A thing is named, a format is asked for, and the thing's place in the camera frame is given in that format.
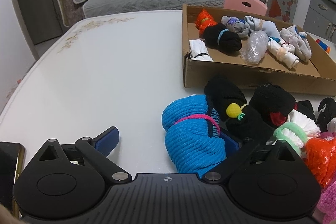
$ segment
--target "white plastic bag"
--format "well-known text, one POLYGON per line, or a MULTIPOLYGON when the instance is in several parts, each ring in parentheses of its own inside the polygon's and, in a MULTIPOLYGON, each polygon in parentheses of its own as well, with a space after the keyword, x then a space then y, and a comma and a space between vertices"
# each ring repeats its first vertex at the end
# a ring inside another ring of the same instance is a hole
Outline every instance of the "white plastic bag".
POLYGON ((267 50, 268 36, 265 31, 253 32, 241 50, 241 58, 246 63, 258 64, 267 50))

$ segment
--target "pink hair tie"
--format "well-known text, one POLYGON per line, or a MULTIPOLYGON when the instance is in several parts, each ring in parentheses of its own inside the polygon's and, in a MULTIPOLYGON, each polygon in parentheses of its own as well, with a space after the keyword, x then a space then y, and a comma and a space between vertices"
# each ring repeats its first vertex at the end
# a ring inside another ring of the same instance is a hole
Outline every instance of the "pink hair tie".
POLYGON ((206 119, 206 120, 210 121, 216 127, 216 129, 218 131, 218 136, 221 132, 221 129, 219 128, 218 123, 211 116, 208 116, 206 114, 193 114, 193 115, 189 115, 187 117, 183 117, 183 118, 179 119, 177 122, 175 122, 174 125, 176 125, 179 122, 189 120, 189 119, 206 119))

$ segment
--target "tile floor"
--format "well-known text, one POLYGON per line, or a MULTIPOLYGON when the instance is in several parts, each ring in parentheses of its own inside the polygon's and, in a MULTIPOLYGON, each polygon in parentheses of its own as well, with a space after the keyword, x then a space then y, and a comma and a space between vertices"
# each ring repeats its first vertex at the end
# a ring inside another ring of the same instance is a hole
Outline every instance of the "tile floor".
POLYGON ((53 38, 48 41, 35 45, 35 49, 39 57, 41 57, 59 38, 60 37, 56 37, 56 38, 53 38))

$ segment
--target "cardboard box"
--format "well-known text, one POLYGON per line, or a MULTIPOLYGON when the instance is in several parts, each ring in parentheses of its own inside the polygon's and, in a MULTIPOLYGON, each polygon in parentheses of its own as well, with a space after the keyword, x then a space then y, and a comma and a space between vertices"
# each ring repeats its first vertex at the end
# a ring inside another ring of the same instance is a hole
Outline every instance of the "cardboard box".
MULTIPOLYGON (((249 65, 240 57, 240 54, 229 56, 211 48, 208 48, 208 51, 214 62, 191 60, 189 40, 199 38, 199 31, 194 22, 203 8, 183 6, 182 57, 185 87, 204 87, 211 77, 220 74, 226 76, 242 89, 255 89, 259 85, 272 83, 280 85, 289 92, 336 95, 336 63, 310 36, 307 39, 312 51, 311 59, 308 63, 300 61, 297 68, 294 69, 288 69, 271 54, 266 54, 259 64, 249 65)), ((273 21, 279 31, 292 25, 273 18, 245 12, 221 8, 205 9, 214 17, 216 22, 220 22, 224 15, 238 18, 251 15, 263 20, 273 21)))

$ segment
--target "plastic bag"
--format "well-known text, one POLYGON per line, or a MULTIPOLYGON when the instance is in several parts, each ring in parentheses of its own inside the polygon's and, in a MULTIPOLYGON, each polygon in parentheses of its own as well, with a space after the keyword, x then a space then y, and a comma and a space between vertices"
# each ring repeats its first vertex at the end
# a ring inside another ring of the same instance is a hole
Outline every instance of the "plastic bag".
POLYGON ((336 170, 336 139, 310 139, 306 147, 306 165, 322 187, 333 178, 336 170))
POLYGON ((207 10, 203 9, 202 12, 199 13, 197 19, 195 21, 196 28, 199 29, 199 36, 203 36, 203 32, 206 27, 215 26, 217 22, 214 21, 212 15, 210 15, 207 10))
POLYGON ((267 50, 268 36, 264 31, 253 32, 241 51, 246 63, 258 64, 267 50))

